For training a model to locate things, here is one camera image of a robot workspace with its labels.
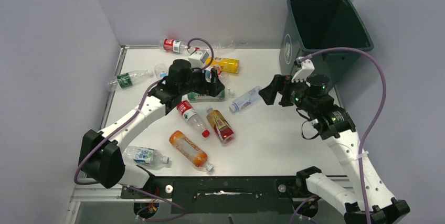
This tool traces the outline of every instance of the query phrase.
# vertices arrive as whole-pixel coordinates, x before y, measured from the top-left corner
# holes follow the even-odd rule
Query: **bin logo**
[[[292,58],[292,40],[291,36],[289,34],[286,34],[286,37],[284,38],[284,60],[286,61],[286,64],[291,63]]]

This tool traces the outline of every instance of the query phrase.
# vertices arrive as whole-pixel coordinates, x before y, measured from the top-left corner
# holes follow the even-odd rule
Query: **plastic bottle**
[[[168,68],[165,64],[158,64],[154,67],[154,73],[156,74],[156,78],[161,80],[165,76],[168,76]]]
[[[233,89],[224,89],[215,97],[191,92],[187,94],[187,99],[189,102],[222,102],[225,101],[227,97],[233,98],[234,96],[235,91]]]
[[[261,98],[260,95],[258,94],[258,91],[260,91],[260,90],[261,90],[261,87],[256,86],[253,89],[249,90],[247,93],[245,93],[242,96],[235,99],[232,102],[232,105],[229,107],[230,111],[232,113],[241,111],[249,104],[252,104],[255,101],[258,101]]]
[[[211,72],[210,72],[210,70],[212,69],[212,67],[208,67],[208,68],[206,68],[204,71],[205,71],[205,74],[206,74],[206,80],[207,81],[210,81],[210,78],[211,78]],[[220,69],[218,69],[218,68],[215,68],[216,69],[216,72],[217,72],[217,74],[218,74],[218,79],[219,79],[219,81],[222,83],[222,84],[224,84],[224,85],[227,85],[228,83],[229,83],[229,75],[228,74],[226,74],[226,73],[224,73],[224,72],[222,72]]]
[[[214,166],[208,162],[208,156],[181,131],[175,131],[170,136],[170,143],[188,158],[196,167],[203,167],[209,172]]]
[[[213,48],[213,52],[218,55],[224,54],[230,51],[230,49],[235,48],[235,42],[233,40],[227,40],[222,43],[211,42],[210,45]],[[210,53],[210,49],[207,46],[195,47],[195,49],[199,48],[207,50]],[[161,39],[159,41],[159,49],[184,55],[190,55],[193,52],[192,50],[187,51],[187,41],[175,39]]]
[[[235,138],[235,133],[227,120],[222,116],[219,110],[214,110],[212,107],[207,107],[207,120],[218,136],[221,144],[227,144]]]
[[[211,58],[207,58],[205,63],[208,64],[210,60]],[[214,68],[228,73],[239,72],[239,60],[237,59],[214,57],[210,65]]]
[[[210,132],[206,129],[203,118],[196,112],[188,101],[182,101],[176,107],[184,118],[185,122],[197,130],[203,137],[208,137]]]
[[[113,77],[108,82],[108,91],[114,91],[118,87],[122,89],[131,87],[135,84],[142,83],[153,77],[153,72],[150,70],[137,70],[123,73]]]
[[[137,146],[128,146],[122,156],[125,160],[133,160],[136,163],[153,167],[168,164],[170,158],[163,156],[160,151]]]

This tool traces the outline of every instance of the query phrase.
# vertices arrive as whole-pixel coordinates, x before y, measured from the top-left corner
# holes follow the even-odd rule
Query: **green bottle label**
[[[198,93],[195,93],[195,92],[191,92],[191,93],[188,93],[188,94],[187,94],[187,98],[188,98],[190,101],[207,100],[207,99],[209,99],[209,100],[223,100],[224,97],[226,97],[226,96],[225,96],[225,91],[224,91],[224,90],[222,90],[222,91],[221,91],[217,96],[215,96],[215,97],[211,97],[211,96],[206,95],[206,94],[198,94]]]
[[[130,74],[124,73],[118,76],[118,83],[121,88],[132,86]]]

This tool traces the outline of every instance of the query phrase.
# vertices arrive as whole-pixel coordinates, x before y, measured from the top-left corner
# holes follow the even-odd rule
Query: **white wall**
[[[445,223],[445,0],[354,0],[388,82],[385,108],[365,149],[390,190],[407,200],[402,223]],[[363,133],[378,107],[381,84],[366,59],[341,85]]]
[[[99,0],[121,44],[147,45],[162,36],[279,47],[286,0]]]
[[[0,0],[0,223],[61,223],[119,44],[97,0]]]

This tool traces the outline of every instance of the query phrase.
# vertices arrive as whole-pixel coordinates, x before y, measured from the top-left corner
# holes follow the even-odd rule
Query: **red bottle label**
[[[169,52],[181,52],[180,49],[181,41],[174,39],[165,39],[164,40],[164,50]]]
[[[179,113],[182,115],[182,117],[184,118],[184,120],[186,122],[188,122],[188,120],[198,114],[196,112],[196,110],[190,105],[190,103],[188,101],[183,101],[181,102],[178,107],[176,107],[179,111]]]

